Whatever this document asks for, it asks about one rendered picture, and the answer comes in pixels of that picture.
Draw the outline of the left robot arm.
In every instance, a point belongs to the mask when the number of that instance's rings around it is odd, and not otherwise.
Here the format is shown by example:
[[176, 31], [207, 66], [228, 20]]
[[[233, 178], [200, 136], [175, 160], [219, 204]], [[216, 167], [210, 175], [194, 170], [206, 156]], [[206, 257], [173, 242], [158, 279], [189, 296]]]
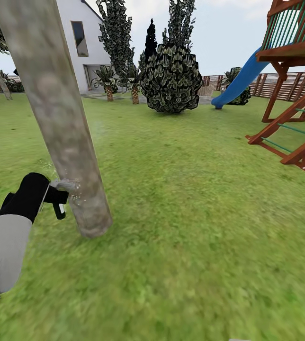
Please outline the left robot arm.
[[0, 293], [12, 288], [19, 278], [29, 235], [43, 202], [67, 202], [69, 193], [59, 190], [63, 188], [74, 189], [74, 184], [30, 174], [16, 193], [4, 198], [0, 208]]

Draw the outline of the pesticide atomizer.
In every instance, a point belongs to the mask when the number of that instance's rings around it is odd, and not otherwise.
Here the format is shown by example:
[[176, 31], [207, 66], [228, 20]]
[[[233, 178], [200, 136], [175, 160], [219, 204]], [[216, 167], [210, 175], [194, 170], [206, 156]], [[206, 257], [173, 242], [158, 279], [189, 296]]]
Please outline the pesticide atomizer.
[[59, 219], [59, 220], [64, 219], [66, 217], [64, 204], [56, 204], [56, 203], [52, 203], [52, 204], [54, 206], [55, 215], [56, 215], [57, 219]]

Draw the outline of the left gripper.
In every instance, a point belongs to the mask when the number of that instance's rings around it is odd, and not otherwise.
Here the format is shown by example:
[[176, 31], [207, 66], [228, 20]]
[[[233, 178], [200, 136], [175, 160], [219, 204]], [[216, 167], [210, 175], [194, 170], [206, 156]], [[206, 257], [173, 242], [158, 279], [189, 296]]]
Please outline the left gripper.
[[68, 200], [69, 193], [67, 191], [56, 190], [54, 188], [54, 194], [47, 200], [43, 200], [44, 203], [56, 203], [65, 204]]

